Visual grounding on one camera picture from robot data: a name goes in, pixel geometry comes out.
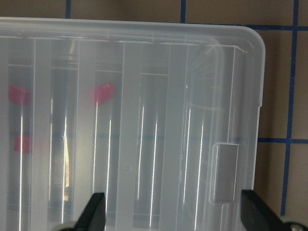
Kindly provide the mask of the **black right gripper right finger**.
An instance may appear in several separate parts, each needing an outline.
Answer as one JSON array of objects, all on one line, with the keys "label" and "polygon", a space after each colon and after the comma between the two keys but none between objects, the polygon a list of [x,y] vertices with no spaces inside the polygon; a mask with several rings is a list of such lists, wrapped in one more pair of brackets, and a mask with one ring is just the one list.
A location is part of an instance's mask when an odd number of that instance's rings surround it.
[{"label": "black right gripper right finger", "polygon": [[284,231],[284,223],[253,190],[241,190],[241,222],[247,231]]}]

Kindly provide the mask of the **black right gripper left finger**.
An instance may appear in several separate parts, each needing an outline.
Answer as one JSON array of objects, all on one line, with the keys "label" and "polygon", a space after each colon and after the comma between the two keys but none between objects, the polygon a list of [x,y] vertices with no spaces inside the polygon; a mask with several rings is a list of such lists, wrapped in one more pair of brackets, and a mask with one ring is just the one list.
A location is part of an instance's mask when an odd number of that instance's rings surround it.
[{"label": "black right gripper left finger", "polygon": [[105,195],[94,193],[74,225],[75,231],[103,231],[105,229]]}]

